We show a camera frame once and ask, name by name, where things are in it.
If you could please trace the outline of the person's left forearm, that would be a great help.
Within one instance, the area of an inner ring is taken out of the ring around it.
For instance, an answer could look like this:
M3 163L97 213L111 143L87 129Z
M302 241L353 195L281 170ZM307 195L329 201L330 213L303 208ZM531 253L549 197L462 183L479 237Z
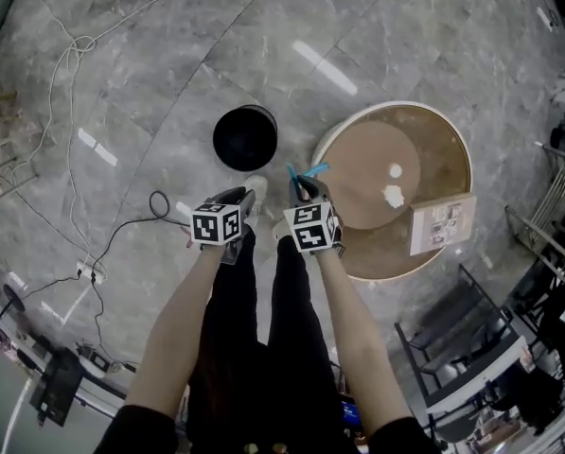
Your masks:
M153 325L125 404L175 418L197 364L203 318L224 252L206 246Z

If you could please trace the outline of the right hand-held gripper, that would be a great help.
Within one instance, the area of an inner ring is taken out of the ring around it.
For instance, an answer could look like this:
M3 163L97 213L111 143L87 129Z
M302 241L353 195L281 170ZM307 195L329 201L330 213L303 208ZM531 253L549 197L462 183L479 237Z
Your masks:
M330 201L327 186L317 179L305 179L304 188L313 203L305 205L303 188L297 177L289 182L289 206L284 218L295 246L300 253L316 253L332 249L342 256L343 221Z

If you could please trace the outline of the blue screen device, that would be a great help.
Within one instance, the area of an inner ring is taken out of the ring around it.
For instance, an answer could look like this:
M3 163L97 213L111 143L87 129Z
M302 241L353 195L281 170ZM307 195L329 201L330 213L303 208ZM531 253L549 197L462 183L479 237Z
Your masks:
M362 419L355 400L347 395L341 395L340 398L343 407L344 426L356 431L362 430Z

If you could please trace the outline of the person's left white shoe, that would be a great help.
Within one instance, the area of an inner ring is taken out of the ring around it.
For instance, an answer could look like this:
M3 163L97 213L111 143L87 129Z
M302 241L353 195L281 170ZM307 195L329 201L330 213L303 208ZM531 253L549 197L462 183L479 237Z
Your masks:
M268 191L268 180L264 176L252 175L248 177L243 186L247 190L253 190L255 192L255 201L252 205L251 212L245 219L245 223L252 229L257 227L260 217L261 207L266 199Z

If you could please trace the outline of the blue plastic item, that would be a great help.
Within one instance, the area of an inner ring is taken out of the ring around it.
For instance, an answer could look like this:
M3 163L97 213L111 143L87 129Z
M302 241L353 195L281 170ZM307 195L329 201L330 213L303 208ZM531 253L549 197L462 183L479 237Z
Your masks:
M297 173L291 163L286 163L287 170L290 175L290 184L291 186L299 185L297 181ZM309 170L302 173L305 177L316 178L319 174L324 173L330 170L330 165L328 162L323 162L317 166L313 166Z

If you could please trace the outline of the white paper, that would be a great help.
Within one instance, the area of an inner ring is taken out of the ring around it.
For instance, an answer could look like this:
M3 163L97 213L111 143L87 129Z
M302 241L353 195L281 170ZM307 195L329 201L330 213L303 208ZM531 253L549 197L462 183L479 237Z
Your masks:
M388 184L382 190L385 201L390 207L398 209L405 204L402 189L399 185Z

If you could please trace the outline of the black shelf rack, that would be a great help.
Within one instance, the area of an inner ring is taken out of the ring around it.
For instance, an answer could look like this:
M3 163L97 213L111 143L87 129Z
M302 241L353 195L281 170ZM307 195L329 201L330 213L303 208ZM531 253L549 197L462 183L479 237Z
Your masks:
M456 283L449 295L433 308L424 327L407 337L401 324L396 323L395 329L424 404L427 395L442 389L503 339L510 335L521 336L511 320L511 314L497 306L476 278L464 266L459 266ZM521 358L528 354L527 344ZM520 365L521 358L512 366ZM481 410L486 404L485 391L495 380L456 410L426 412L428 433L434 438L444 422L463 412Z

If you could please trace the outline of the person's right forearm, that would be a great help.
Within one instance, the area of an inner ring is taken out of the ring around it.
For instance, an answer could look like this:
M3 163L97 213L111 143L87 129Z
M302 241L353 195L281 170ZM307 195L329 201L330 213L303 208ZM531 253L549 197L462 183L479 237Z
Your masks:
M397 383L383 337L332 250L315 254L325 287L338 359L370 437L411 411Z

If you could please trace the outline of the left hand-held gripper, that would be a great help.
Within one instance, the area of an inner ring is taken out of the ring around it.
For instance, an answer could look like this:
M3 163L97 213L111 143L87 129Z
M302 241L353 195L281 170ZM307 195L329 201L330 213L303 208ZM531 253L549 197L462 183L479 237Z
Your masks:
M243 225L256 227L256 192L247 188L245 193L245 187L239 186L209 200L210 203L203 203L190 213L191 240L201 247L223 246L221 262L234 265L242 247Z

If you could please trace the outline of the grey picture book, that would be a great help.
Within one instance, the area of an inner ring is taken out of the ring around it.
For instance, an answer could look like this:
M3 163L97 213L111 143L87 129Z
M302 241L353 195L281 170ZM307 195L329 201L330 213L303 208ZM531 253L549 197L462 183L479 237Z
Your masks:
M410 206L410 256L428 253L470 238L477 198L462 193Z

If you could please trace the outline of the person's black clothing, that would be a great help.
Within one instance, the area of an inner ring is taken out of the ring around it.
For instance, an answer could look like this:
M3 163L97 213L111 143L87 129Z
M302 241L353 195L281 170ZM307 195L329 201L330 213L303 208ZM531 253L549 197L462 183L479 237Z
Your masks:
M206 306L181 401L191 454L360 454L344 432L306 261L291 236L277 241L270 333L259 341L255 244L247 231L237 262L220 262ZM124 403L95 454L176 454L176 417ZM370 454L441 454L412 413L363 433Z

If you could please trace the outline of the round glass coffee table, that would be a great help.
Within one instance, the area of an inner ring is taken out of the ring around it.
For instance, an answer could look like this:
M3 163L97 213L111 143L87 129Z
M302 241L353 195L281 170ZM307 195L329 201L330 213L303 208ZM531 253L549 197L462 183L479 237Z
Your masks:
M389 280L424 267L444 249L410 256L410 206L472 192L471 159L463 135L436 109L389 101L348 117L321 140L312 162L344 224L347 273L358 280ZM399 164L402 175L389 175ZM394 209L382 190L399 185L405 204Z

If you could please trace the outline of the black flat box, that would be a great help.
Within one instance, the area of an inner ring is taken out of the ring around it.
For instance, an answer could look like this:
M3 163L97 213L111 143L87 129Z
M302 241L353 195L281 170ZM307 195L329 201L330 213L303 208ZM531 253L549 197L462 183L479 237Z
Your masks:
M83 378L79 358L69 349L58 351L46 364L29 404L40 427L46 420L63 427Z

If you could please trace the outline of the black waste bin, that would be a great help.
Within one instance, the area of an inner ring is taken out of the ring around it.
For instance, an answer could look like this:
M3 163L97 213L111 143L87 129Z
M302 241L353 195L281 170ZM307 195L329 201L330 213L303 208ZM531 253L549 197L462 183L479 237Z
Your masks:
M264 107L248 104L226 113L215 125L213 147L219 159L239 172L263 168L277 149L277 123Z

